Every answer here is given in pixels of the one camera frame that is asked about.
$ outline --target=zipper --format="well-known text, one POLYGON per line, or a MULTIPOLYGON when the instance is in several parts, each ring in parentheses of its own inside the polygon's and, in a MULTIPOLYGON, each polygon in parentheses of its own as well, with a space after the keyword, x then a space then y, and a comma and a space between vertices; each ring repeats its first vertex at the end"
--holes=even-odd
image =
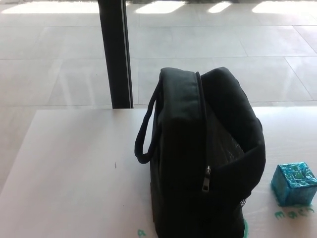
MULTIPOLYGON (((201 112, 202 112, 202 117, 203 117, 203 123, 205 124, 205 138, 207 141, 207 112, 206 112, 206 105, 205 105, 205 98, 204 98, 204 91, 203 91, 203 85, 202 85, 202 80, 199 75, 199 73, 196 73, 196 79, 198 83, 198 90, 200 94, 200 106, 201 106, 201 112)), ((210 164, 209 159, 207 158, 207 154, 205 154, 205 159, 206 159, 206 169, 205 169, 205 174, 204 174, 204 182, 203 182, 203 192, 209 192, 209 185, 210 185, 210 177, 211 177, 211 168, 208 164, 210 164)))
POLYGON ((209 192, 210 174, 211 174, 211 168, 208 165, 205 171, 204 184, 202 189, 203 192, 209 192))

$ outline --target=zipper pull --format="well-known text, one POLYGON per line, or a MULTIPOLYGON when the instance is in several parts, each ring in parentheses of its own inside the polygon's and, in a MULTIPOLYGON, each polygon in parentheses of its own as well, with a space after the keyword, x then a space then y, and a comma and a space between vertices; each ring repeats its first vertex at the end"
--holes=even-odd
POLYGON ((203 192, 209 192, 210 173, 211 173, 211 168, 210 168, 210 166, 207 166, 206 171, 205 171, 203 189, 202 189, 203 192))

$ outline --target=table surface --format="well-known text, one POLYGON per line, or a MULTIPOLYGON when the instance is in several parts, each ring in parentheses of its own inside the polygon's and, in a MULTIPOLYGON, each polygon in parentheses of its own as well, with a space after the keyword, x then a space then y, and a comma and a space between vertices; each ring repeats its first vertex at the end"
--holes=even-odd
MULTIPOLYGON (((281 208, 270 181, 277 164, 305 161, 317 173, 317 108, 254 110, 267 163, 243 208, 248 237, 314 238, 317 198, 312 207, 281 208)), ((133 154, 144 114, 38 111, 0 195, 0 237, 139 238, 140 230, 156 238, 149 165, 133 154)))

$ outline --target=zipper track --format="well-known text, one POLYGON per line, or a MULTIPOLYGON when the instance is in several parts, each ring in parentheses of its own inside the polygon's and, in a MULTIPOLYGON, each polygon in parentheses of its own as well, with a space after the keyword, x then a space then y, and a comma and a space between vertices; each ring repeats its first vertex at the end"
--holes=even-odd
POLYGON ((205 164, 204 168, 204 182, 203 182, 203 192, 208 192, 209 190, 209 183, 210 183, 210 158, 207 158, 207 112, 206 112, 206 105, 205 105, 205 98, 204 98, 204 91, 203 91, 203 85, 202 85, 202 80, 200 77, 200 74, 197 72, 196 73, 196 79, 198 83, 198 90, 199 90, 199 97, 200 97, 200 107, 201 107, 201 114, 202 114, 202 120, 204 124, 204 138, 205 138, 205 164))

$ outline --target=backpack handle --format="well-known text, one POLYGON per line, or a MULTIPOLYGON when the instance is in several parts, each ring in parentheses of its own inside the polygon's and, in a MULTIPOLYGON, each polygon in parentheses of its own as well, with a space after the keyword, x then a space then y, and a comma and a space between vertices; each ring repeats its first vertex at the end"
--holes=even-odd
POLYGON ((158 127, 155 131, 155 134, 152 137, 148 152, 143 154, 144 140, 145 140, 145 135, 147 133, 149 120, 150 120, 151 115, 152 115, 154 103, 157 100, 161 89, 162 89, 162 83, 161 83, 161 79, 160 79, 158 81, 158 85, 155 88, 155 91, 150 99, 148 110, 144 116, 141 128, 140 128, 138 136, 135 140, 134 154, 141 164, 148 163, 151 160, 151 158, 153 157, 155 149, 156 149, 157 144, 159 142, 161 132, 162 132, 162 125, 160 123, 160 124, 158 124, 158 127))

